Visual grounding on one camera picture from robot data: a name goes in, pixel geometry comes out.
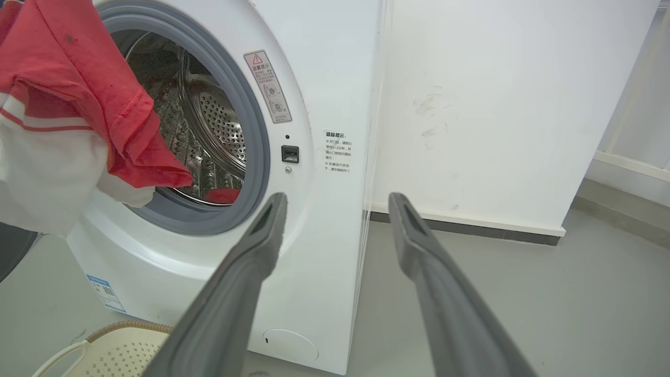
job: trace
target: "white wall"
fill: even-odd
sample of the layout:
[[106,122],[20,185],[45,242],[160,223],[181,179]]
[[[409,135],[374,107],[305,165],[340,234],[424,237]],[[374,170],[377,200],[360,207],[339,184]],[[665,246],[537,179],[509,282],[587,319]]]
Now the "white wall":
[[397,0],[373,208],[562,235],[658,0]]
[[[656,35],[664,14],[663,9],[654,16],[633,73],[600,142],[599,150],[605,150],[610,134],[620,121],[631,94],[632,84],[641,71],[643,58],[649,51],[651,40]],[[641,82],[639,95],[633,103],[613,152],[656,166],[664,166],[670,159],[670,29],[665,31],[665,40],[659,46],[653,64],[651,71],[647,73],[647,80]],[[586,177],[670,207],[670,182],[595,160],[591,163]]]

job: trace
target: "front-loading washing machine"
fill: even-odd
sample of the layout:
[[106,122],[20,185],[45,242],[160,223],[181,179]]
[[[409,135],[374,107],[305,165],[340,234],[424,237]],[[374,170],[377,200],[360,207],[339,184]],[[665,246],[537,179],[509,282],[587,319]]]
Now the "front-loading washing machine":
[[284,242],[249,350],[346,373],[384,75],[385,0],[94,0],[194,177],[96,191],[68,244],[107,307],[175,324],[272,193]]

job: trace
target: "beige laundry basket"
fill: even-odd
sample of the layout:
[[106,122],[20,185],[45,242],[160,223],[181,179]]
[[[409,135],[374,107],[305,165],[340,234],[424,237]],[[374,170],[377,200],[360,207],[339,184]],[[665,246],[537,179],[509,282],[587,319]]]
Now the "beige laundry basket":
[[33,377],[139,377],[171,332],[153,322],[118,322],[58,352]]

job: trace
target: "warning sticker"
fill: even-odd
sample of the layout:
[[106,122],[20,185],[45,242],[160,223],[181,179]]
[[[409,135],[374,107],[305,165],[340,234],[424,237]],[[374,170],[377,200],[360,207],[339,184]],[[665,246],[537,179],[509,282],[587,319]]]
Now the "warning sticker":
[[245,55],[245,60],[265,98],[265,104],[272,115],[272,122],[291,121],[289,106],[286,104],[286,98],[265,51],[250,52]]
[[94,278],[91,275],[86,276],[88,277],[90,284],[93,286],[93,289],[95,289],[95,293],[100,297],[100,301],[102,301],[106,307],[123,313],[126,312],[108,282],[103,279]]
[[351,169],[351,141],[341,132],[326,130],[324,168],[329,172],[349,173]]

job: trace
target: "floor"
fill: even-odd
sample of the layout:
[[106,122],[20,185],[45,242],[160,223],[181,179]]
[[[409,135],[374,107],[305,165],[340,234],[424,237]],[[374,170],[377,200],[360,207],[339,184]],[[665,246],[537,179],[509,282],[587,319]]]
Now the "floor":
[[[570,212],[557,247],[436,232],[538,375],[670,375],[670,251]],[[43,237],[0,284],[0,376],[126,316],[105,309],[67,245]],[[248,353],[243,376],[334,376]],[[347,376],[433,376],[391,228],[371,223]]]

